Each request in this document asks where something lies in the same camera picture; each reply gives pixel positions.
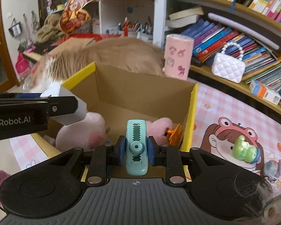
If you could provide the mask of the red foil cartoon balloon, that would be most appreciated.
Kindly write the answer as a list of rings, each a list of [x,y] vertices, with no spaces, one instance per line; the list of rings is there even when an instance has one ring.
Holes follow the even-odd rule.
[[[68,0],[60,17],[60,29],[65,34],[71,34],[91,19],[84,6],[94,0]]]

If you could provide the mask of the green frog toy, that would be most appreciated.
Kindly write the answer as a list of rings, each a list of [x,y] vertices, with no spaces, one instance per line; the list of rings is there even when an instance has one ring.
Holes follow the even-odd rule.
[[[232,154],[238,160],[254,164],[260,158],[261,150],[259,147],[255,147],[253,144],[245,141],[245,137],[240,135],[232,148]]]

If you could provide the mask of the pink plush chick toy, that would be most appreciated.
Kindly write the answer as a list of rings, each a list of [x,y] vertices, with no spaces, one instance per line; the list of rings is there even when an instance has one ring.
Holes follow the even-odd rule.
[[[152,136],[157,145],[180,146],[183,128],[180,124],[174,126],[170,118],[163,117],[153,122],[146,121],[146,126],[147,136]]]

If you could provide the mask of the teal correction tape dispenser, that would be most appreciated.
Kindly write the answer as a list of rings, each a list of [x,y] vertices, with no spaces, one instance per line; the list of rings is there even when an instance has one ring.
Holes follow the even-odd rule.
[[[146,175],[148,171],[146,121],[129,120],[126,128],[126,139],[126,172],[131,176]]]

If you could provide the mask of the purple grey toy truck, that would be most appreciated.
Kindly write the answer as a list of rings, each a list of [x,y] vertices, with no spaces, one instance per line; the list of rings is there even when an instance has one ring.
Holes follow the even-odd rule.
[[[281,160],[270,160],[263,167],[263,176],[270,183],[275,183],[281,176]]]

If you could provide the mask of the pink plush pig toy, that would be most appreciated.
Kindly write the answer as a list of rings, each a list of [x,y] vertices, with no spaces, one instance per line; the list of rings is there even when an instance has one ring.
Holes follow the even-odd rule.
[[[64,125],[58,131],[55,147],[61,152],[75,147],[84,151],[92,151],[108,142],[107,133],[110,128],[106,126],[104,118],[95,112],[88,112],[84,120]]]

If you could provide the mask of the pink checkered tablecloth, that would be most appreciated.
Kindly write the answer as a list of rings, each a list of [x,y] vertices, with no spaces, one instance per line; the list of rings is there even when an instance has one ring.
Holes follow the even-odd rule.
[[[266,162],[281,160],[281,124],[219,90],[202,83],[194,84],[197,97],[191,147],[201,148],[263,177]],[[55,140],[62,126],[50,118],[44,134]],[[234,158],[232,148],[240,135],[260,148],[261,156],[256,163]],[[281,176],[272,186],[275,190],[281,189]]]

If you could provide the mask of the orange and blue small box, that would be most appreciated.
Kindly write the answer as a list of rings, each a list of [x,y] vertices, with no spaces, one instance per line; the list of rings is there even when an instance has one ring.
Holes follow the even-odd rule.
[[[250,92],[259,98],[262,98],[274,105],[278,105],[281,100],[281,95],[276,90],[264,85],[263,83],[252,80],[249,85]]]

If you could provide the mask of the pink cartoon cup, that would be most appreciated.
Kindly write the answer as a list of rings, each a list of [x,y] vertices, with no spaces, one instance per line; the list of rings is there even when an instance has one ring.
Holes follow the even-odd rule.
[[[164,52],[165,76],[187,81],[191,65],[194,39],[181,34],[168,34],[166,36]]]

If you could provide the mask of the orange and white cat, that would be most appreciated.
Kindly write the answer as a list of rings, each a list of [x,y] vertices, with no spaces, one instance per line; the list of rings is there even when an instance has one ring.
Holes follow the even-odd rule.
[[[44,92],[91,63],[114,66],[132,73],[163,75],[164,53],[155,45],[132,37],[117,37],[45,54],[25,79],[29,92]]]

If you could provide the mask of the yellow cardboard box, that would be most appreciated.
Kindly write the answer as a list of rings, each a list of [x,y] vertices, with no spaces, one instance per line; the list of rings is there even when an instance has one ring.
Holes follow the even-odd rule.
[[[196,113],[196,84],[92,63],[61,85],[82,99],[89,111],[96,110],[103,116],[111,128],[108,139],[112,145],[120,136],[126,136],[126,125],[131,119],[168,117],[175,123],[182,123],[184,133],[178,150],[183,168],[189,164]],[[70,150],[33,166],[29,174],[43,186],[74,185],[81,179],[85,165],[86,152]],[[145,178],[160,176],[164,179],[164,167],[153,167],[148,160],[148,169]],[[108,181],[111,177],[134,178],[126,172],[125,156],[122,165],[108,169]]]

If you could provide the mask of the white quilted pearl handbag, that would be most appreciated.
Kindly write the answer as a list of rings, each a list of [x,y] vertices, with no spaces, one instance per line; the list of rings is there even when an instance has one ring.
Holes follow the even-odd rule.
[[[233,57],[226,54],[226,50],[230,46],[235,46],[239,50],[239,57]],[[240,83],[245,71],[245,63],[243,62],[244,50],[242,46],[236,42],[226,43],[221,52],[216,53],[212,64],[213,75],[229,80],[234,83]]]

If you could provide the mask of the olive green blanket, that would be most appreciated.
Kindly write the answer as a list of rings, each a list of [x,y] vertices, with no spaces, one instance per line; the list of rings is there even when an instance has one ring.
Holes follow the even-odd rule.
[[[60,28],[60,17],[61,16],[57,13],[47,16],[44,21],[44,25],[35,35],[35,40],[37,43],[45,43],[65,35]]]

